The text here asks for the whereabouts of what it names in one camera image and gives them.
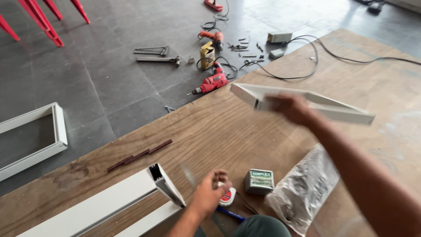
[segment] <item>white rectangular frame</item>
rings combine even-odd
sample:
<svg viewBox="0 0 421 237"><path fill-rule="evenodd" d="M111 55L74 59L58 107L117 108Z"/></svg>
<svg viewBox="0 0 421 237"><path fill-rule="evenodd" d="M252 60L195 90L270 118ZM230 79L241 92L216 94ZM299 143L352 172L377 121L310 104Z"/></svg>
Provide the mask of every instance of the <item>white rectangular frame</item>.
<svg viewBox="0 0 421 237"><path fill-rule="evenodd" d="M67 149L67 135L66 127L64 125L63 109L57 102L0 123L0 134L49 114L53 114L55 143L15 161L12 164L0 168L0 181Z"/></svg>
<svg viewBox="0 0 421 237"><path fill-rule="evenodd" d="M17 237L77 237L160 190L169 202L121 231L118 237L139 237L186 206L183 197L156 163Z"/></svg>
<svg viewBox="0 0 421 237"><path fill-rule="evenodd" d="M271 111L270 108L272 107L272 104L269 101L265 101L264 96L266 94L285 92L289 94L299 94L305 97L309 102L309 107L323 113L333 120L371 125L376 116L361 108L307 90L232 83L231 91L242 101L253 106L256 110Z"/></svg>

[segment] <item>wood grain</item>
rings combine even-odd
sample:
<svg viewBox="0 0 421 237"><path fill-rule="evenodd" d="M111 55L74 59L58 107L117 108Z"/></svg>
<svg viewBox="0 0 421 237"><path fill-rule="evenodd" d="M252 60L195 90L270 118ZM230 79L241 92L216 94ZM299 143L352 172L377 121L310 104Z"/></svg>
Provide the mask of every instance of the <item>wood grain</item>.
<svg viewBox="0 0 421 237"><path fill-rule="evenodd" d="M344 57L414 59L343 29L325 35L322 40ZM377 117L370 127L334 124L421 194L421 147L418 146L421 67L397 61L346 63L334 59L320 46L318 49L319 69L309 78L281 81L255 70L236 82L312 90L375 113ZM307 45L265 68L277 75L304 75L314 66L314 61L309 59L313 55L312 47ZM173 143L159 152L111 173L104 172L125 157L168 139ZM277 183L314 144L316 139L306 129L290 124L281 116L253 111L225 86L1 197L0 236L14 237L155 162L162 165L187 203L192 189L179 167L181 163L188 165L197 180L212 168L227 169L242 197L259 213L274 216L263 197L244 193L244 175L250 168L272 170ZM85 235L113 236L166 201L163 198L141 201ZM238 200L229 208L250 216ZM316 223L323 237L338 233L351 236L348 232L355 227L363 231L360 236L373 234L342 182L320 210ZM208 236L218 235L213 233L215 228L206 229Z"/></svg>

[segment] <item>red chair leg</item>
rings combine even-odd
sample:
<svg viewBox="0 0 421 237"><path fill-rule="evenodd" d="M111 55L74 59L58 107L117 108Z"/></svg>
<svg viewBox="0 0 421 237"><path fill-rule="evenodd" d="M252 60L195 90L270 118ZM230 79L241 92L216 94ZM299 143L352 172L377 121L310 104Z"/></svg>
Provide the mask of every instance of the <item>red chair leg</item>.
<svg viewBox="0 0 421 237"><path fill-rule="evenodd" d="M61 15L60 11L57 9L56 5L54 4L53 0L43 0L48 8L53 12L53 14L61 21L63 16Z"/></svg>
<svg viewBox="0 0 421 237"><path fill-rule="evenodd" d="M85 11L83 10L82 4L80 4L79 0L70 0L73 5L76 7L76 9L79 11L79 13L82 15L82 17L85 19L86 23L90 24L91 21L88 19L88 16L86 15Z"/></svg>
<svg viewBox="0 0 421 237"><path fill-rule="evenodd" d="M12 28L7 24L6 20L0 15L0 28L2 28L6 33L9 33L13 39L19 41L18 35L12 30Z"/></svg>
<svg viewBox="0 0 421 237"><path fill-rule="evenodd" d="M29 14L29 16L34 19L35 23L37 23L37 25L41 28L41 30L46 31L48 29L46 29L44 27L44 25L38 20L38 18L34 15L34 13L32 12L32 10L29 8L28 4L25 2L25 0L18 0L18 2L22 5L22 7L25 9L25 11L27 11L27 13Z"/></svg>
<svg viewBox="0 0 421 237"><path fill-rule="evenodd" d="M42 25L41 29L45 31L45 34L57 45L57 47L63 47L64 44L61 41L60 37L57 35L54 28L51 26L50 22L45 17L43 11L40 9L40 6L35 0L23 0L28 6L29 11L35 16L35 18Z"/></svg>

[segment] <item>white aluminum channel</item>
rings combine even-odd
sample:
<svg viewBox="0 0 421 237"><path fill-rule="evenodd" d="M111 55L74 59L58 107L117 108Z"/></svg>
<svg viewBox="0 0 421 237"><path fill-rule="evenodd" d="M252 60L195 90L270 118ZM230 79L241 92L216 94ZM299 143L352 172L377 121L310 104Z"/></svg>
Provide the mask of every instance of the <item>white aluminum channel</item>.
<svg viewBox="0 0 421 237"><path fill-rule="evenodd" d="M231 91L242 101L253 106L256 110L270 111L270 102L264 100L266 94L285 92L302 95L309 102L309 107L318 110L333 120L371 125L375 118L375 115L368 111L352 105L347 105L312 91L243 83L233 83L231 85Z"/></svg>
<svg viewBox="0 0 421 237"><path fill-rule="evenodd" d="M155 165L159 166L160 173L167 185L169 183L171 184L168 186L169 193L165 194L165 191L163 191L163 194L167 197L175 195L179 199L177 201L182 206L175 204L174 201L169 201L126 230L123 230L118 234L119 237L141 236L185 206L183 197L181 197L177 188L172 185L171 180L168 179L161 166L159 164ZM17 237L80 236L157 191L158 188L155 183L149 172L149 168L146 168L25 231Z"/></svg>

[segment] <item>hammer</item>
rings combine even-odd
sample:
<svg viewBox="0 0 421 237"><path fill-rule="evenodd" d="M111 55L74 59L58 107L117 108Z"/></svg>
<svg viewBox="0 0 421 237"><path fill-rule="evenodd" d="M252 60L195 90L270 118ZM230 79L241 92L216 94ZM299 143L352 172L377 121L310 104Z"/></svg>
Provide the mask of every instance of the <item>hammer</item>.
<svg viewBox="0 0 421 237"><path fill-rule="evenodd" d="M142 57L136 58L138 62L174 62L176 67L180 66L181 58L177 56L175 58L155 58L155 57Z"/></svg>

